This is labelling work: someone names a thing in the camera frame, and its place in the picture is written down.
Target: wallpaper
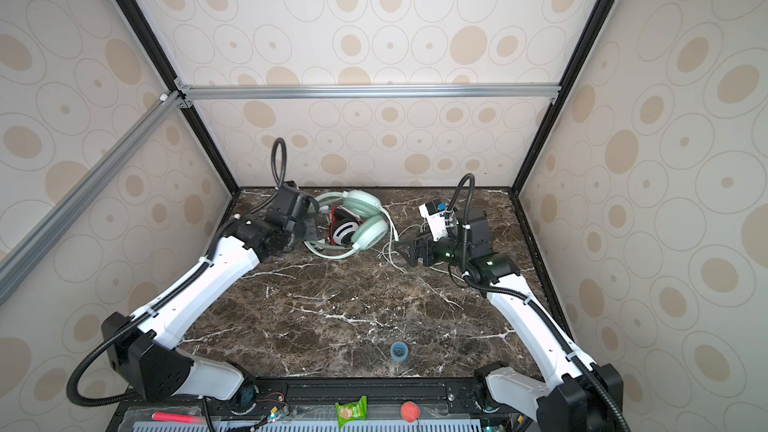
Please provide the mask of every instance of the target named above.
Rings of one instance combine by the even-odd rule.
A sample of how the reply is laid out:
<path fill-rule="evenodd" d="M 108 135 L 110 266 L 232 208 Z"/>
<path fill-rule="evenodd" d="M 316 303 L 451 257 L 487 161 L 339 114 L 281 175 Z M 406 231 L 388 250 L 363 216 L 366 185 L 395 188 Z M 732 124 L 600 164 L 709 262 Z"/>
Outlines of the wallpaper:
<path fill-rule="evenodd" d="M 101 322 L 128 314 L 197 262 L 229 194 L 173 112 L 0 306 L 0 430 L 101 432 L 114 408 L 73 406 L 64 385 L 101 343 Z M 102 356 L 81 391 L 126 383 Z"/>
<path fill-rule="evenodd" d="M 197 109 L 241 186 L 272 186 L 270 150 L 288 146 L 300 186 L 510 186 L 547 97 L 201 100 Z"/>
<path fill-rule="evenodd" d="M 764 430 L 768 4 L 620 0 L 522 199 L 632 430 Z"/>
<path fill-rule="evenodd" d="M 0 259 L 164 87 L 110 0 L 0 0 Z"/>
<path fill-rule="evenodd" d="M 140 0 L 196 85 L 557 82 L 596 0 Z"/>

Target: blue tape roll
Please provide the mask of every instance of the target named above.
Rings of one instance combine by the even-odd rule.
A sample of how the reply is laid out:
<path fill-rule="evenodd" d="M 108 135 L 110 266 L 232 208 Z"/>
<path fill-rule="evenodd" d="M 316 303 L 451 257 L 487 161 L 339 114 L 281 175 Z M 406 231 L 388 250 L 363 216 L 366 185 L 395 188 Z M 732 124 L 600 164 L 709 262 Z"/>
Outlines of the blue tape roll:
<path fill-rule="evenodd" d="M 408 358 L 408 346 L 404 342 L 395 342 L 389 348 L 389 355 L 398 364 L 405 362 Z"/>

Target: marble tabletop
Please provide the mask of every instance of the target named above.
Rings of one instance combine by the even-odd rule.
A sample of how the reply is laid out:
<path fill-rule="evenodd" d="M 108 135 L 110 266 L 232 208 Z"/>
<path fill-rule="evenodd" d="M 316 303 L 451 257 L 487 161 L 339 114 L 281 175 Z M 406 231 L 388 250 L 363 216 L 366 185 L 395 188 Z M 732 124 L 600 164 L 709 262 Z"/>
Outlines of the marble tabletop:
<path fill-rule="evenodd" d="M 270 190 L 244 191 L 234 212 L 246 212 Z M 452 194 L 449 188 L 365 190 L 381 199 L 398 230 L 422 223 L 420 204 Z M 547 306 L 507 191 L 475 190 L 472 205 L 486 210 L 494 249 L 516 261 Z M 404 238 L 417 232 L 411 228 Z M 458 288 L 446 273 L 408 268 L 397 254 L 395 264 L 406 271 L 395 269 L 381 254 L 385 244 L 341 261 L 303 246 L 267 259 L 200 316 L 182 349 L 238 363 L 259 377 L 469 377 L 475 368 L 504 360 L 541 378 L 520 338 L 486 299 Z M 408 345 L 403 364 L 390 358 L 395 341 Z"/>

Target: pink highlighter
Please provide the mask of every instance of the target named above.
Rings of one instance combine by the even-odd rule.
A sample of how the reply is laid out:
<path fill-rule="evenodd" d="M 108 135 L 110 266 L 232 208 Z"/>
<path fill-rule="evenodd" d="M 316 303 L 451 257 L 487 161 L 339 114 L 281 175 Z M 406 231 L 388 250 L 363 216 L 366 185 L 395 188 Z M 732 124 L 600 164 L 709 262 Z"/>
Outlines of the pink highlighter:
<path fill-rule="evenodd" d="M 155 412 L 152 414 L 152 420 L 161 422 L 181 422 L 182 424 L 201 425 L 205 424 L 202 417 L 193 417 L 191 415 L 166 414 L 165 412 Z"/>

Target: green snack packet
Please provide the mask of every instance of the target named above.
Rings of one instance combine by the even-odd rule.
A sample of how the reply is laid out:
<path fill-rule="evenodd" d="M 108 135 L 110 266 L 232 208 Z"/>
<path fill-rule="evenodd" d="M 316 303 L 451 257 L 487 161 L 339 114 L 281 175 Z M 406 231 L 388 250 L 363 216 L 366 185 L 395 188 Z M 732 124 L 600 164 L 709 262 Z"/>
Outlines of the green snack packet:
<path fill-rule="evenodd" d="M 336 413 L 339 415 L 339 428 L 350 420 L 365 420 L 368 411 L 368 397 L 363 395 L 357 402 L 339 405 L 336 402 Z"/>

